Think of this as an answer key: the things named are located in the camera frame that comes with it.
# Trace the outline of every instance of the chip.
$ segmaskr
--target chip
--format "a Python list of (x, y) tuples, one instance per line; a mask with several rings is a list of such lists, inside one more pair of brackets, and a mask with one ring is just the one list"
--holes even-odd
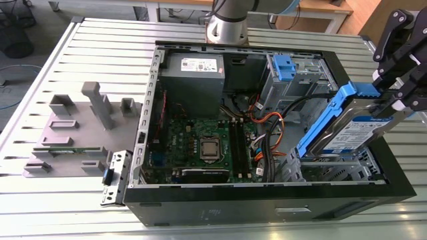
[(221, 138), (218, 136), (201, 137), (201, 159), (213, 164), (221, 160), (222, 145)]

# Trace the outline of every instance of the workbench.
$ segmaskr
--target workbench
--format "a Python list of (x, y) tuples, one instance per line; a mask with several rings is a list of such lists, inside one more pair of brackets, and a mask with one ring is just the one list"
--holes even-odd
[[(415, 114), (385, 135), (418, 196), (329, 222), (146, 227), (127, 207), (102, 208), (102, 177), (24, 178), (54, 95), (88, 102), (84, 81), (111, 102), (146, 95), (157, 40), (203, 43), (203, 26), (87, 18), (72, 22), (0, 135), (0, 237), (123, 239), (421, 239), (427, 236), (427, 128)], [(335, 51), (354, 81), (370, 82), (373, 45), (358, 36), (249, 29), (251, 46)]]
[[(34, 2), (46, 2), (47, 0), (32, 0)], [(149, 19), (151, 22), (161, 21), (161, 9), (187, 9), (211, 11), (214, 0), (56, 0), (50, 1), (48, 4), (54, 11), (60, 10), (60, 2), (84, 3), (84, 4), (103, 4), (115, 6), (134, 7), (137, 20), (141, 19), (141, 8), (147, 8)], [(329, 0), (303, 0), (301, 2), (301, 17), (313, 19), (327, 19), (330, 24), (326, 28), (326, 33), (337, 34), (341, 26), (346, 20), (346, 17), (353, 14), (353, 8), (346, 2), (342, 6), (334, 6)], [(269, 13), (250, 12), (250, 14), (266, 15), (266, 21), (269, 19)], [(278, 16), (295, 17), (297, 10), (287, 14), (275, 15), (271, 14), (270, 21), (274, 23)]]

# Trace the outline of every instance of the metal frame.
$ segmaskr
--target metal frame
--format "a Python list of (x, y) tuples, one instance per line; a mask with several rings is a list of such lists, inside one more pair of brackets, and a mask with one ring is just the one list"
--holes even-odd
[[(302, 50), (302, 49), (278, 49), (271, 47), (254, 47), (254, 46), (229, 46), (221, 44), (209, 44), (209, 43), (185, 43), (185, 42), (165, 42), (158, 41), (159, 45), (158, 50), (169, 49), (170, 52), (174, 50), (181, 53), (199, 51), (205, 52), (202, 49), (206, 49), (206, 52), (210, 53), (210, 49), (215, 49), (215, 53), (230, 53), (230, 52), (253, 52), (253, 53), (267, 53), (267, 52), (302, 52), (310, 54), (318, 54), (323, 56), (325, 62), (331, 71), (331, 75), (334, 77), (339, 86), (343, 86), (349, 81), (349, 75), (346, 74), (346, 70), (338, 60), (338, 57), (334, 52), (327, 51), (317, 51), (317, 50)], [(153, 62), (151, 72), (158, 73), (159, 71), (159, 60), (158, 58), (165, 58), (165, 56), (155, 52), (155, 60)], [(346, 214), (338, 216), (321, 215), (319, 218), (323, 220), (339, 220), (347, 218), (349, 216), (359, 213), (363, 210), (373, 208), (374, 206), (382, 205), (385, 203), (395, 203), (399, 202), (413, 196), (417, 195), (410, 181), (405, 175), (405, 172), (399, 166), (397, 158), (393, 154), (391, 149), (383, 138), (375, 140), (370, 145), (369, 149), (371, 154), (381, 166), (381, 169), (386, 176), (387, 184), (383, 184), (385, 181), (379, 180), (378, 184), (358, 184), (350, 183), (350, 185), (334, 185), (334, 184), (313, 184), (310, 185), (307, 182), (293, 182), (293, 183), (235, 183), (235, 184), (139, 184), (141, 181), (141, 164), (143, 161), (138, 161), (147, 159), (146, 153), (146, 144), (147, 142), (135, 147), (135, 153), (138, 156), (134, 157), (133, 166), (131, 166), (131, 176), (130, 182), (127, 186), (127, 190), (125, 193), (123, 203), (131, 207), (133, 212), (137, 216), (139, 216), (145, 212), (150, 212), (145, 218), (141, 218), (142, 222), (146, 226), (151, 226), (153, 224), (171, 224), (177, 225), (177, 221), (173, 222), (154, 222), (153, 216), (162, 216), (166, 214), (166, 209), (169, 206), (177, 205), (175, 211), (173, 215), (185, 214), (179, 211), (179, 209), (186, 209), (186, 203), (189, 205), (206, 202), (207, 208), (215, 208), (218, 204), (223, 206), (225, 204), (233, 202), (242, 203), (245, 206), (245, 202), (257, 201), (259, 204), (269, 205), (275, 202), (277, 205), (281, 206), (289, 204), (293, 200), (299, 200), (302, 203), (310, 203), (311, 199), (318, 199), (318, 201), (326, 201), (326, 199), (346, 199), (349, 201), (359, 201), (363, 199), (371, 199), (373, 201), (367, 201), (366, 204), (362, 204), (359, 207), (355, 207)], [(230, 187), (213, 187), (213, 186), (227, 185)], [(191, 221), (187, 216), (186, 219), (193, 224), (203, 224), (202, 222)], [(218, 224), (214, 221), (205, 221), (205, 224)]]
[[(34, 146), (48, 119), (48, 102), (52, 94), (74, 93), (74, 86), (83, 78), (99, 79), (100, 88), (113, 100), (119, 95), (138, 95), (149, 73), (142, 71), (146, 62), (151, 63), (155, 40), (203, 43), (205, 28), (191, 24), (150, 23), (129, 20), (86, 18), (83, 23), (96, 23), (91, 27), (80, 26), (76, 34), (67, 31), (59, 45), (70, 40), (74, 47), (59, 46), (62, 54), (54, 54), (44, 66), (20, 107), (8, 124), (10, 133), (2, 134), (0, 158), (0, 220), (3, 220), (0, 236), (26, 237), (106, 237), (141, 239), (170, 239), (170, 235), (189, 240), (203, 238), (307, 239), (318, 240), (319, 236), (347, 240), (359, 240), (361, 233), (370, 239), (419, 239), (427, 236), (426, 200), (427, 200), (427, 143), (426, 124), (419, 114), (402, 122), (385, 135), (393, 153), (405, 170), (418, 196), (398, 204), (386, 204), (341, 220), (330, 222), (285, 222), (270, 224), (215, 225), (193, 227), (146, 227), (139, 217), (127, 207), (100, 208), (103, 194), (100, 177), (32, 178), (22, 176), (28, 161), (28, 148)], [(350, 78), (358, 82), (373, 81), (377, 65), (373, 61), (365, 41), (358, 36), (329, 35), (314, 32), (277, 31), (270, 29), (249, 29), (251, 46), (315, 49), (334, 51)], [(118, 68), (114, 61), (122, 59)], [(86, 68), (87, 73), (75, 72), (76, 66), (92, 64), (96, 68)]]

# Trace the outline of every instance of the power supply label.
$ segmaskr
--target power supply label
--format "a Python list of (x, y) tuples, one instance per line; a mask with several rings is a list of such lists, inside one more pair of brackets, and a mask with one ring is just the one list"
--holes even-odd
[(185, 72), (218, 72), (217, 59), (183, 58), (181, 70)]
[(374, 118), (371, 116), (357, 116), (326, 145), (323, 153), (350, 153), (370, 139), (375, 129), (387, 125), (393, 119), (394, 117)]

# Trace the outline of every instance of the blue cable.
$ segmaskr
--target blue cable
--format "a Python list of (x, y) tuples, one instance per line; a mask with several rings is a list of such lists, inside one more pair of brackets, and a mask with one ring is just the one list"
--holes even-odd
[(0, 107), (0, 110), (3, 110), (3, 109), (8, 109), (8, 108), (11, 108), (11, 107), (16, 106), (18, 104), (20, 104), (20, 102), (22, 102), (22, 101), (19, 101), (19, 102), (14, 103), (14, 104), (12, 104), (12, 105), (10, 105), (10, 106)]

